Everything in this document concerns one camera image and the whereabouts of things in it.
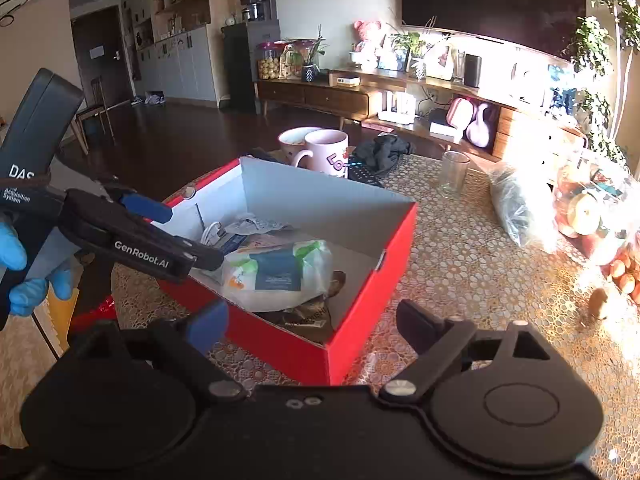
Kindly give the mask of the left blue gloved hand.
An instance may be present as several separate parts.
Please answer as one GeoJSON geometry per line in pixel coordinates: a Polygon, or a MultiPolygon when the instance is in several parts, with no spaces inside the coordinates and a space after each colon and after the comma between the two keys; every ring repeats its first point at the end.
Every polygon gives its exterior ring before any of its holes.
{"type": "MultiPolygon", "coordinates": [[[[27,263],[25,249],[10,225],[9,220],[1,217],[1,265],[11,271],[21,271],[27,263]]],[[[46,299],[49,286],[53,287],[59,300],[70,300],[74,291],[73,271],[70,261],[58,266],[46,278],[34,278],[21,282],[9,292],[10,313],[16,316],[29,316],[46,299]]]]}

